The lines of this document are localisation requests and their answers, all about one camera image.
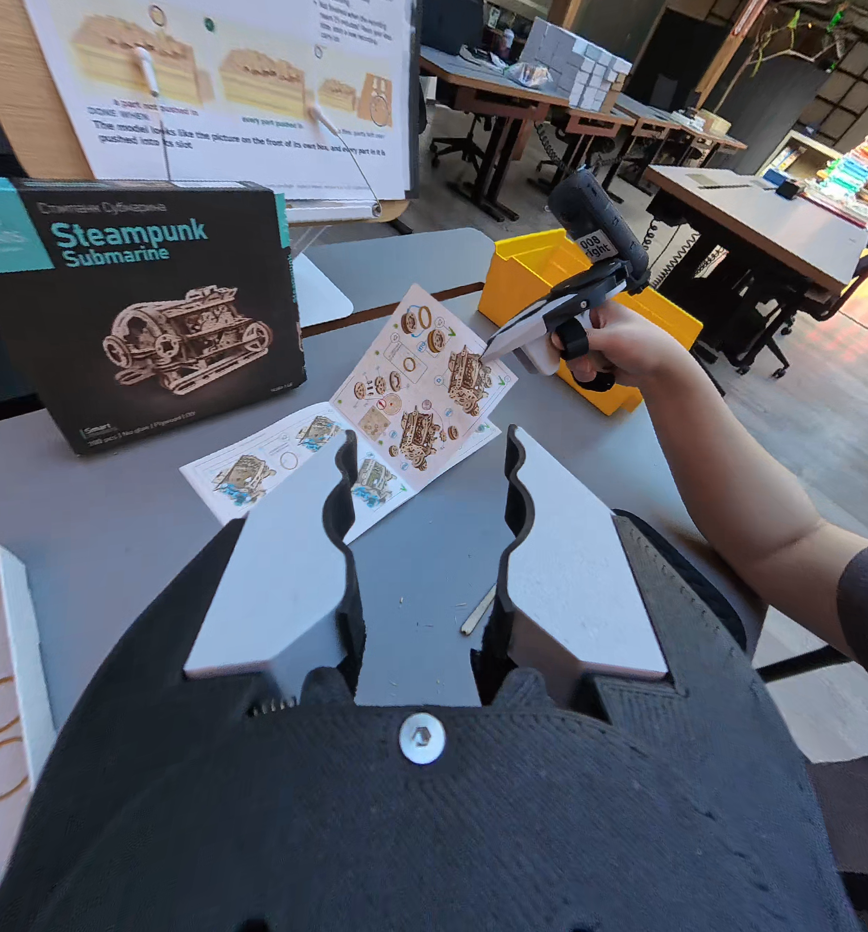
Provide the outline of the stack of colourful trays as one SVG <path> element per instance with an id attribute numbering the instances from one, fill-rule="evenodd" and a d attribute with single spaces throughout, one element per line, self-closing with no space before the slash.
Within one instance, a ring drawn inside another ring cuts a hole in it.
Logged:
<path id="1" fill-rule="evenodd" d="M 808 180 L 801 197 L 859 226 L 868 226 L 868 205 L 860 198 L 868 185 L 868 135 L 863 142 L 835 159 L 822 179 Z"/>

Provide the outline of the thin wooden stick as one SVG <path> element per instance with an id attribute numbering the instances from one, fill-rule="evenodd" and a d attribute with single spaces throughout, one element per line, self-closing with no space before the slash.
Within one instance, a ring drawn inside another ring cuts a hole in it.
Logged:
<path id="1" fill-rule="evenodd" d="M 480 622 L 488 616 L 489 612 L 492 609 L 497 593 L 497 587 L 493 584 L 490 589 L 486 592 L 482 600 L 477 604 L 476 608 L 468 615 L 460 627 L 460 634 L 463 636 L 471 636 L 476 628 L 479 626 Z"/>

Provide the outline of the white cardboard box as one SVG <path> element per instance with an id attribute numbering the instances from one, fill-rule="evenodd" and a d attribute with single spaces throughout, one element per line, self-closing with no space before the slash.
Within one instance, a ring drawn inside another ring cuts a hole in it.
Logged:
<path id="1" fill-rule="evenodd" d="M 0 880 L 32 792 L 55 743 L 55 725 L 27 573 L 22 562 L 0 546 L 0 677 L 6 676 L 15 678 L 20 723 L 0 738 L 22 737 L 31 776 L 24 790 L 0 802 Z"/>

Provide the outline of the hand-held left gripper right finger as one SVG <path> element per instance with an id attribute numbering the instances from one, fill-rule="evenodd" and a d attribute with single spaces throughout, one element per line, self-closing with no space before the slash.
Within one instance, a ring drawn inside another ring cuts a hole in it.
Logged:
<path id="1" fill-rule="evenodd" d="M 495 653 L 572 705 L 590 674 L 663 682 L 668 666 L 614 513 L 520 426 L 509 426 Z"/>

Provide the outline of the person's right hand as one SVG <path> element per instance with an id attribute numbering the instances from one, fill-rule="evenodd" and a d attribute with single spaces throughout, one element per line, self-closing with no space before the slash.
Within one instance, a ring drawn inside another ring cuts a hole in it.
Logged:
<path id="1" fill-rule="evenodd" d="M 682 345 L 655 323 L 608 300 L 591 311 L 585 326 L 589 352 L 567 361 L 573 377 L 590 382 L 599 367 L 617 383 L 644 395 L 691 385 L 701 371 Z"/>

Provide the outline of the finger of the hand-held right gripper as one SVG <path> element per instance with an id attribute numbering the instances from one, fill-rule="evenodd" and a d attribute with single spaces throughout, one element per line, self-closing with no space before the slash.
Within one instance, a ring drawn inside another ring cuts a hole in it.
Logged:
<path id="1" fill-rule="evenodd" d="M 609 271 L 587 271 L 554 286 L 544 297 L 503 325 L 506 332 L 552 332 L 567 320 L 598 307 L 609 292 Z"/>
<path id="2" fill-rule="evenodd" d="M 487 341 L 482 360 L 572 360 L 591 355 L 586 337 L 596 297 L 590 290 L 547 296 L 503 325 Z"/>

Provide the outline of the black model kit box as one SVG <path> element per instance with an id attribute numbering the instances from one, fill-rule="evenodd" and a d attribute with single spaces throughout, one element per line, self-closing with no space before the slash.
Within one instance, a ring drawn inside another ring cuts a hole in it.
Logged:
<path id="1" fill-rule="evenodd" d="M 80 456 L 297 388 L 285 198 L 0 178 L 0 338 Z"/>

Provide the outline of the yellow plastic bin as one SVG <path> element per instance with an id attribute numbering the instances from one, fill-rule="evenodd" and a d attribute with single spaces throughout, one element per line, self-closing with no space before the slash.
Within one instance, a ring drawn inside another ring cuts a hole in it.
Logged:
<path id="1" fill-rule="evenodd" d="M 589 267 L 589 259 L 561 228 L 498 240 L 479 312 L 495 325 L 506 324 L 554 286 Z M 684 309 L 650 286 L 614 300 L 672 335 L 691 355 L 702 325 Z"/>

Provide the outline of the black chair frame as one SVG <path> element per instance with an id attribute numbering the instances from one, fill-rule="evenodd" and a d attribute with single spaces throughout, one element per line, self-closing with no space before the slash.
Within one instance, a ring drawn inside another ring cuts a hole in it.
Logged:
<path id="1" fill-rule="evenodd" d="M 852 658 L 832 646 L 807 651 L 757 668 L 755 672 L 765 683 L 779 682 L 814 671 L 842 666 Z"/>

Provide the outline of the stack of white boxes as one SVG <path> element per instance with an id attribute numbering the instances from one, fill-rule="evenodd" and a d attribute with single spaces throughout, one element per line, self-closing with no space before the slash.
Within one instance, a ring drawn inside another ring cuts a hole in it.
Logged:
<path id="1" fill-rule="evenodd" d="M 570 108 L 608 114 L 624 88 L 632 63 L 590 40 L 536 17 L 520 60 L 547 78 L 542 89 Z"/>

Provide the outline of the grey office desk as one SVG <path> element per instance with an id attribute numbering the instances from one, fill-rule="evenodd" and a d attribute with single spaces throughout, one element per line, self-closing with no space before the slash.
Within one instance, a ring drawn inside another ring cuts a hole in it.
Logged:
<path id="1" fill-rule="evenodd" d="M 855 280 L 867 227 L 801 196 L 787 199 L 761 178 L 730 169 L 651 166 L 657 192 L 648 211 L 661 226 L 689 227 L 696 238 L 667 246 L 667 263 L 651 286 L 702 323 L 695 354 L 719 356 L 745 375 L 769 350 L 782 378 L 789 361 L 776 343 L 810 303 L 815 320 Z"/>
<path id="2" fill-rule="evenodd" d="M 428 147 L 431 166 L 438 167 L 442 157 L 461 155 L 476 175 L 471 182 L 450 182 L 451 191 L 498 222 L 517 221 L 519 215 L 498 196 L 511 162 L 521 158 L 534 125 L 548 116 L 551 98 L 458 55 L 425 45 L 420 48 L 419 62 L 424 76 L 438 80 L 437 102 L 490 124 L 485 148 L 475 144 L 474 125 L 463 137 L 433 138 Z"/>

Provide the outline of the white instruction sheet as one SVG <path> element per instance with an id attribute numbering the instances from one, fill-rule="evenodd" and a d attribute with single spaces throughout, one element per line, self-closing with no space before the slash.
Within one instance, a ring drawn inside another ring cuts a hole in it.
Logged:
<path id="1" fill-rule="evenodd" d="M 250 181 L 305 200 L 412 185 L 413 2 L 25 6 L 98 179 Z"/>

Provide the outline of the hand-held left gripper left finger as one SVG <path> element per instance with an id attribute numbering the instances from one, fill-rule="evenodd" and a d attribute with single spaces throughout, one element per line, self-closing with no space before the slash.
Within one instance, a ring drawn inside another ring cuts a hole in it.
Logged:
<path id="1" fill-rule="evenodd" d="M 184 663 L 188 679 L 264 673 L 281 703 L 300 703 L 320 668 L 361 664 L 365 623 L 355 559 L 357 438 L 331 437 L 241 522 Z"/>

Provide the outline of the person's right forearm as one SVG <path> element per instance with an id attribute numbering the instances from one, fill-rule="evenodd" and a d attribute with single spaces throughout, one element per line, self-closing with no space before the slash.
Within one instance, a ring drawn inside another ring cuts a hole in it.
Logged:
<path id="1" fill-rule="evenodd" d="M 763 601 L 856 659 L 837 592 L 868 539 L 820 516 L 672 338 L 657 338 L 640 359 L 634 379 L 697 529 Z"/>

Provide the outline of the illustrated instruction booklet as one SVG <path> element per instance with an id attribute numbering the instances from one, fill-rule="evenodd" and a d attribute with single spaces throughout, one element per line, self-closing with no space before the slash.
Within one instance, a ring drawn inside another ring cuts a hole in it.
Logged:
<path id="1" fill-rule="evenodd" d="M 356 540 L 498 437 L 487 418 L 517 381 L 485 342 L 418 285 L 328 402 L 309 405 L 181 468 L 225 525 L 288 482 L 331 440 L 358 442 Z"/>

